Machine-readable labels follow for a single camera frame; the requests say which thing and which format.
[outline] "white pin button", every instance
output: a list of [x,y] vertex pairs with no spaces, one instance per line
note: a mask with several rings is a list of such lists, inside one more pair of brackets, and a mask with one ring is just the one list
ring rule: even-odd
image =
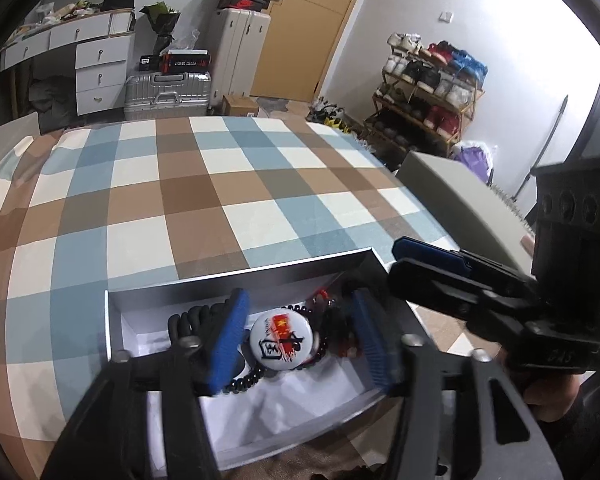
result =
[[272,370],[292,370],[309,357],[314,334],[307,319],[293,310],[274,308],[262,314],[251,328],[251,351]]

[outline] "light switch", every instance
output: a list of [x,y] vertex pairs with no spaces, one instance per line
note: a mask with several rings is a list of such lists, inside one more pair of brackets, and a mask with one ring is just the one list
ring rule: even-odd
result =
[[440,13],[440,21],[445,23],[451,23],[451,20],[454,18],[454,14],[450,10],[443,10]]

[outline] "fabric on desk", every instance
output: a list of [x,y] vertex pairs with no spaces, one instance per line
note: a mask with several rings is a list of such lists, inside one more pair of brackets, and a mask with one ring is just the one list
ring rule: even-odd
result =
[[110,124],[0,170],[0,442],[24,479],[104,356],[104,291],[373,246],[452,246],[352,138],[304,121]]

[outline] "open box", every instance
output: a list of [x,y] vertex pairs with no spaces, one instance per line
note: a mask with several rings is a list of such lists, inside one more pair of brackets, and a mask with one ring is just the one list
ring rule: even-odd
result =
[[[251,298],[246,328],[263,312],[303,304],[319,288],[336,300],[353,273],[368,283],[405,333],[427,334],[409,305],[388,293],[386,270],[372,249],[288,264],[202,276],[106,294],[107,357],[126,349],[146,355],[168,348],[167,320],[196,304],[224,301],[234,288]],[[364,412],[382,398],[363,357],[327,354],[305,370],[263,378],[246,392],[202,397],[206,428],[221,470],[277,454],[323,434]],[[150,392],[148,427],[154,474],[166,472],[160,393]]]

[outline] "hand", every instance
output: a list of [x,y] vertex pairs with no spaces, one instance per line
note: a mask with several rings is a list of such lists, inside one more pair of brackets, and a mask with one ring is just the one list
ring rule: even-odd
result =
[[570,410],[580,391],[580,380],[576,375],[549,373],[528,384],[531,374],[511,372],[505,366],[507,353],[500,350],[496,360],[505,368],[512,382],[523,388],[522,399],[529,405],[537,420],[555,422]]

